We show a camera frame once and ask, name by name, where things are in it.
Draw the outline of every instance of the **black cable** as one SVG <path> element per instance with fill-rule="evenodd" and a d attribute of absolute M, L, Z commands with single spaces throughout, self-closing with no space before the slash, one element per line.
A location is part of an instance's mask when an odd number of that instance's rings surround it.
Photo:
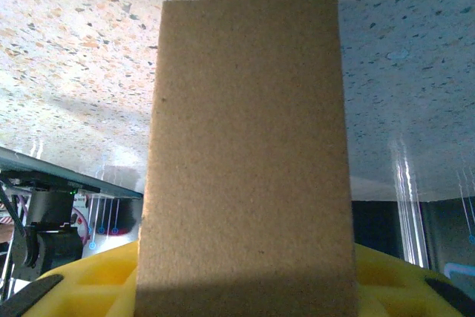
<path fill-rule="evenodd" d="M 0 185 L 0 200 L 5 205 L 5 208 L 7 209 L 11 218 L 13 219 L 13 222 L 15 223 L 16 228 L 20 232 L 20 235 L 22 235 L 22 237 L 26 236 L 27 233 L 24 230 L 22 221 L 20 220 L 18 214 L 16 213 L 16 210 L 13 208 L 12 203 L 10 203 L 10 201 L 8 200 L 8 196 L 3 190 L 3 187 L 1 185 Z"/>

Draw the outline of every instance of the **granite surface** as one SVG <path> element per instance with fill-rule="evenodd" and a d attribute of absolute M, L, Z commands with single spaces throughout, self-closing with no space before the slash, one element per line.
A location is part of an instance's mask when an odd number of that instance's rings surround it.
<path fill-rule="evenodd" d="M 163 1 L 0 0 L 0 146 L 142 192 Z M 353 198 L 475 195 L 475 0 L 339 1 Z"/>

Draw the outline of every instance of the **brown cardboard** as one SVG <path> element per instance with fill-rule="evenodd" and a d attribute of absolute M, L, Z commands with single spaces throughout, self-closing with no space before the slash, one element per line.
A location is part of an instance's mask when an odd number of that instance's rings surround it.
<path fill-rule="evenodd" d="M 336 0 L 163 5 L 137 316 L 355 316 Z"/>

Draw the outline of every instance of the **speckled countertop underside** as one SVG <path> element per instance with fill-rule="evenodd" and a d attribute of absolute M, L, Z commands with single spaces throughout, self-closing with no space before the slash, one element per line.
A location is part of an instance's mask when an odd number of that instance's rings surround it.
<path fill-rule="evenodd" d="M 142 191 L 162 1 L 0 0 L 0 146 Z M 475 195 L 475 0 L 339 1 L 353 197 Z"/>

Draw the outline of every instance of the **yellow plastic part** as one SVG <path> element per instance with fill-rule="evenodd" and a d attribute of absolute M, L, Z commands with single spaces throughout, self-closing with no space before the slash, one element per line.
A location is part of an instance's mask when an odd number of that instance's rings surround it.
<path fill-rule="evenodd" d="M 443 275 L 356 244 L 359 317 L 461 317 L 426 283 Z M 132 317 L 137 242 L 51 270 L 65 278 L 25 317 Z"/>

